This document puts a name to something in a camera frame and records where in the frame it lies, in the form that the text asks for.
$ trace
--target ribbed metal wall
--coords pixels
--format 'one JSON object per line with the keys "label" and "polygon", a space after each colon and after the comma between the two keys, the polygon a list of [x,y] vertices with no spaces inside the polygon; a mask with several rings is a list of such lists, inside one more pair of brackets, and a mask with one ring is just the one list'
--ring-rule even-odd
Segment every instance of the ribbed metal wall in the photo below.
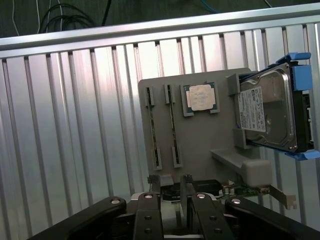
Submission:
{"label": "ribbed metal wall", "polygon": [[[24,240],[107,196],[128,199],[149,188],[139,80],[261,70],[288,52],[310,51],[313,93],[319,93],[319,29],[281,25],[112,47],[99,40],[99,47],[90,41],[79,50],[70,45],[59,53],[3,58],[0,239]],[[320,100],[313,93],[319,147],[314,109]],[[271,161],[274,185],[297,195],[298,209],[286,210],[269,196],[253,200],[320,230],[319,160],[295,162],[266,148],[261,154]]]}

